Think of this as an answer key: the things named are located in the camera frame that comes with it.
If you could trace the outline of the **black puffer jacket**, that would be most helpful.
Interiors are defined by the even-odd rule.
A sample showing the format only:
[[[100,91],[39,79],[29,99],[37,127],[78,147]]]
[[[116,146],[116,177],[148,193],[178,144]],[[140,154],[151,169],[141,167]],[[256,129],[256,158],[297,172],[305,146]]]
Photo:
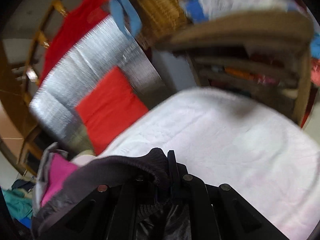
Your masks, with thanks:
[[[141,157],[109,156],[72,173],[38,211],[35,239],[191,239],[176,202],[178,166],[153,148]]]

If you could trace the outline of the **pink folded garment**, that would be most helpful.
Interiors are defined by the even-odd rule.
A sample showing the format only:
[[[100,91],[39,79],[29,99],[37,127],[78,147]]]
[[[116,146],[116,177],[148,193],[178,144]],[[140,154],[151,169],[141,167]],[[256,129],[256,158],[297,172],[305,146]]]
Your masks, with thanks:
[[[63,182],[77,169],[78,167],[75,164],[67,161],[62,155],[53,154],[49,166],[48,184],[41,198],[41,207],[62,189]]]

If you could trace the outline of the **white terry bed cover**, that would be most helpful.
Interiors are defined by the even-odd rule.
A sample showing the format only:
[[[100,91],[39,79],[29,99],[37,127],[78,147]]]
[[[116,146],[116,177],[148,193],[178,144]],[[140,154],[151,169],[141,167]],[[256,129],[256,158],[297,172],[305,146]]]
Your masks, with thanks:
[[[319,145],[290,119],[244,96],[183,90],[150,110],[101,154],[140,157],[152,148],[210,185],[231,185],[289,239],[319,222]]]

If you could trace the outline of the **blue garment on floor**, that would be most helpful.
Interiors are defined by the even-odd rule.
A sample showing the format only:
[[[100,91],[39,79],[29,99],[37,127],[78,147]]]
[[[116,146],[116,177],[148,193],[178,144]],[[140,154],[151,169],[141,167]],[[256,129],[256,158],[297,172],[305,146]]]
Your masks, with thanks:
[[[24,217],[20,219],[19,222],[26,228],[31,229],[31,219],[29,217]]]

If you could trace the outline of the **grey garment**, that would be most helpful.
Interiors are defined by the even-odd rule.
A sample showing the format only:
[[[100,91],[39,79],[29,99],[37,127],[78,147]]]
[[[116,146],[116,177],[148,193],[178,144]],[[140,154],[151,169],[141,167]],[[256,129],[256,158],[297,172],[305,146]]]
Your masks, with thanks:
[[[52,143],[44,150],[36,175],[36,183],[33,188],[33,216],[36,216],[36,214],[39,212],[44,194],[48,189],[49,170],[55,155],[60,156],[63,160],[67,160],[68,152],[58,149],[57,142]]]

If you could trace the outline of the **teal garment on floor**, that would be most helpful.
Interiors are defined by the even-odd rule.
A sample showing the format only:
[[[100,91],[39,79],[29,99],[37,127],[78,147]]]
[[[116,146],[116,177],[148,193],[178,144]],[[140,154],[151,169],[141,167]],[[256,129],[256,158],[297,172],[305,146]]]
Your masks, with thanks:
[[[26,198],[22,192],[17,190],[2,189],[2,193],[12,218],[17,220],[24,218],[31,219],[33,215],[31,199]]]

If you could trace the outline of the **red cushion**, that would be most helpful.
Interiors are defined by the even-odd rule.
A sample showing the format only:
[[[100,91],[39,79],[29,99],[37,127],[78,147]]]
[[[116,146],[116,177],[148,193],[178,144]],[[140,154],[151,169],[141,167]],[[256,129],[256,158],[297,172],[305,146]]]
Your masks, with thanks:
[[[75,109],[96,155],[149,111],[117,66],[104,75]]]

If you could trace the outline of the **silver grey blanket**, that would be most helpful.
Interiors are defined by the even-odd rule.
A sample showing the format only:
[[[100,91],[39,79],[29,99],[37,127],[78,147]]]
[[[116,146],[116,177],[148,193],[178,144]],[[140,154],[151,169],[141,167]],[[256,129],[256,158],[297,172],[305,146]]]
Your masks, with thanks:
[[[113,66],[121,68],[148,109],[172,95],[139,44],[106,16],[59,60],[29,103],[40,126],[68,152],[92,148],[75,107]]]

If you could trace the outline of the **wooden shelf unit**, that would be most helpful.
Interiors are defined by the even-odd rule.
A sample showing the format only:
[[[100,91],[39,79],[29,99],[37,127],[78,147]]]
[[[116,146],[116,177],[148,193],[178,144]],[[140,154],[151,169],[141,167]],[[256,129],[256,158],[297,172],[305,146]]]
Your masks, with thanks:
[[[297,11],[248,11],[189,25],[156,44],[185,56],[198,86],[236,90],[300,125],[311,89],[313,23]]]

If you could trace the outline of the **red blanket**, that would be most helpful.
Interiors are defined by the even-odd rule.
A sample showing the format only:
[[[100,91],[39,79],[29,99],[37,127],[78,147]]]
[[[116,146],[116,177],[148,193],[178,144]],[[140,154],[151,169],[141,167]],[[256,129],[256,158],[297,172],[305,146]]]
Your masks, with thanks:
[[[46,51],[40,83],[72,46],[109,15],[102,9],[107,2],[109,0],[83,0],[68,13]]]

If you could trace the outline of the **blue cloth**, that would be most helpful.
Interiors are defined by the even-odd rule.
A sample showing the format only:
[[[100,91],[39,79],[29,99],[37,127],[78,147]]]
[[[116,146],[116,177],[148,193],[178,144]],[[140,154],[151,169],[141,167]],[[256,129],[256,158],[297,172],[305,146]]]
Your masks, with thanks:
[[[110,13],[119,30],[128,38],[136,37],[142,22],[135,8],[129,0],[110,0]]]

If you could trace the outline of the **wicker basket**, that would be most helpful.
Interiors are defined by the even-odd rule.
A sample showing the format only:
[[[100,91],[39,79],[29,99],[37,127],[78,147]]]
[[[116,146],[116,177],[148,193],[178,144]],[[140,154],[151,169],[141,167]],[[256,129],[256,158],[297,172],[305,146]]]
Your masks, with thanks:
[[[142,22],[142,29],[136,40],[144,49],[190,23],[180,7],[180,1],[130,0]]]

